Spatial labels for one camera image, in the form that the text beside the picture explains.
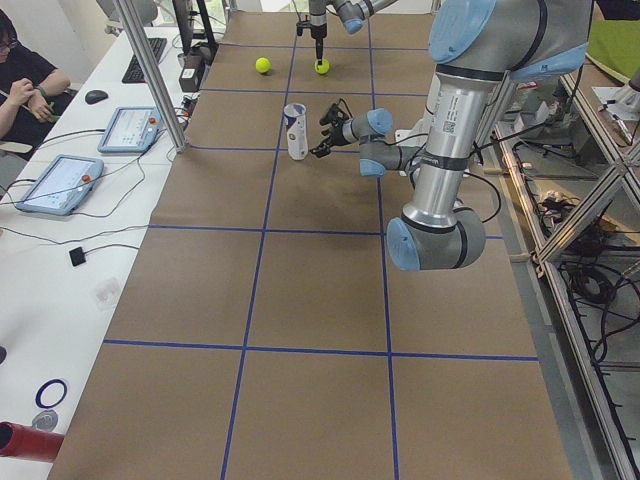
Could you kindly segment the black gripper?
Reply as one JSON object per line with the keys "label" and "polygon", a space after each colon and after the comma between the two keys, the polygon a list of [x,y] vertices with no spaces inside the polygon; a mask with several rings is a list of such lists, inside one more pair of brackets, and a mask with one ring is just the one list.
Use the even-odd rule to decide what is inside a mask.
{"label": "black gripper", "polygon": [[309,0],[309,12],[304,18],[298,16],[296,35],[302,36],[305,29],[311,33],[315,42],[315,62],[322,64],[324,59],[324,39],[327,36],[327,1]]}
{"label": "black gripper", "polygon": [[323,139],[309,152],[317,158],[322,158],[331,153],[333,147],[346,146],[356,142],[356,136],[352,130],[352,119],[345,118],[345,111],[339,102],[333,102],[321,117],[319,124],[325,131],[329,131],[328,138]]}

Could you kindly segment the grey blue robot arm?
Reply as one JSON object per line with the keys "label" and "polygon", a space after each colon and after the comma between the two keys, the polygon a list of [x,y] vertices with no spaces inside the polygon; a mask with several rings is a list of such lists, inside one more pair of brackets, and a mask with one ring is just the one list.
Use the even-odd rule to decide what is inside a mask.
{"label": "grey blue robot arm", "polygon": [[428,50],[435,63],[426,142],[386,143],[392,116],[383,109],[348,117],[331,105],[312,154],[358,144],[360,172],[379,177],[405,171],[415,183],[402,214],[390,220],[386,243],[405,271],[457,269],[485,246],[479,216],[458,198],[488,96],[503,79],[553,78],[584,62],[590,29],[587,1],[447,1],[433,21]]}
{"label": "grey blue robot arm", "polygon": [[315,42],[315,64],[323,66],[324,40],[327,37],[327,13],[332,7],[348,34],[357,33],[364,22],[375,13],[396,3],[396,0],[311,0],[309,11],[304,16],[297,13],[296,35],[301,37],[305,30],[310,32]]}

